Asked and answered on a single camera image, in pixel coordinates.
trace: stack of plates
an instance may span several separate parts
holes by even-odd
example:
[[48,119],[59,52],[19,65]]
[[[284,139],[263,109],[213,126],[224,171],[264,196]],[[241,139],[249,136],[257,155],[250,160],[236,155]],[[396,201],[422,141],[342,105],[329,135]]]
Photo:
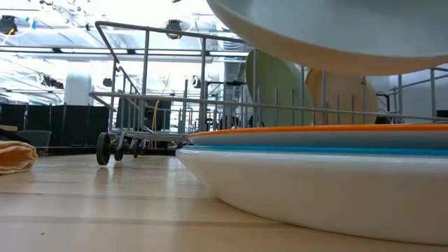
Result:
[[308,228],[448,245],[448,125],[193,134],[176,153],[224,202]]

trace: orange cloth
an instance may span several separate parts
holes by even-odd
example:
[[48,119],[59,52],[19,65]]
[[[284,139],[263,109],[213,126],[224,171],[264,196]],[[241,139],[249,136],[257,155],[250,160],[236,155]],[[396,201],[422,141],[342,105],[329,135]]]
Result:
[[0,141],[0,175],[27,172],[36,160],[36,148],[28,143]]

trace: wooden surface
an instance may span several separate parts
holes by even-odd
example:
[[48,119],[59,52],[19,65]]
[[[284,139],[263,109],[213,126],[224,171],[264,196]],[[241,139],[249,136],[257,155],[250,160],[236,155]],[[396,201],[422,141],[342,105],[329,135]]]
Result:
[[0,125],[0,129],[10,131],[10,132],[16,132],[18,130],[18,127],[10,126],[10,125]]
[[448,251],[308,230],[214,198],[175,157],[42,157],[0,176],[1,251]]

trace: wheel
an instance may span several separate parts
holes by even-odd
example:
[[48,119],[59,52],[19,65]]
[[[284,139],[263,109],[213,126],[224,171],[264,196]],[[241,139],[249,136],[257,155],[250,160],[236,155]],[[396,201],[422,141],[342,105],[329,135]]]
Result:
[[139,156],[139,146],[140,146],[140,141],[137,141],[136,143],[134,143],[134,146],[132,148],[132,153],[134,154],[134,158],[137,158]]
[[111,158],[111,138],[107,133],[101,133],[97,141],[98,165],[107,165]]
[[124,146],[121,147],[120,150],[117,150],[115,154],[113,154],[113,157],[115,158],[115,161],[121,161],[123,159],[123,155],[125,152],[123,151]]

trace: plate rim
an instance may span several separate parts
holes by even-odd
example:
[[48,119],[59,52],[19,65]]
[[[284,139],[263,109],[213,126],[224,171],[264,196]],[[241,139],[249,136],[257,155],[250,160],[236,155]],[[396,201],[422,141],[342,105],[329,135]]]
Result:
[[350,148],[350,147],[306,147],[306,146],[184,146],[187,151],[247,151],[297,154],[336,154],[336,155],[394,155],[448,157],[448,149],[414,149],[414,148]]
[[188,136],[211,137],[232,134],[288,133],[288,132],[448,132],[448,124],[417,124],[417,125],[316,125],[316,126],[285,126],[285,127],[253,127],[244,129],[223,129],[212,132],[198,132]]
[[322,48],[324,50],[331,50],[331,51],[335,51],[338,53],[349,53],[351,55],[361,55],[364,57],[376,57],[376,58],[383,58],[383,59],[406,59],[406,60],[426,60],[428,58],[435,58],[435,57],[446,57],[448,52],[436,52],[431,55],[412,55],[412,56],[403,56],[403,55],[384,55],[384,54],[380,54],[380,55],[376,55],[376,54],[372,54],[372,53],[365,53],[365,52],[355,52],[352,50],[342,50],[342,49],[336,49],[336,48],[329,48],[328,46],[324,46],[324,45],[314,45],[308,41],[300,41],[296,38],[293,38],[291,36],[285,35],[285,34],[281,34],[277,31],[274,31],[272,29],[260,26],[258,23],[254,22],[251,18],[247,18],[246,16],[241,15],[240,13],[236,13],[234,12],[231,8],[229,8],[227,5],[223,4],[221,1],[219,0],[206,0],[207,3],[209,5],[213,5],[216,8],[220,8],[221,10],[224,10],[227,14],[230,14],[231,16],[233,16],[234,18],[238,18],[240,20],[245,21],[246,23],[249,23],[250,25],[257,27],[259,29],[262,29],[266,32],[275,34],[283,39],[290,39],[293,41],[298,41],[306,46],[309,47],[316,47],[316,48]]

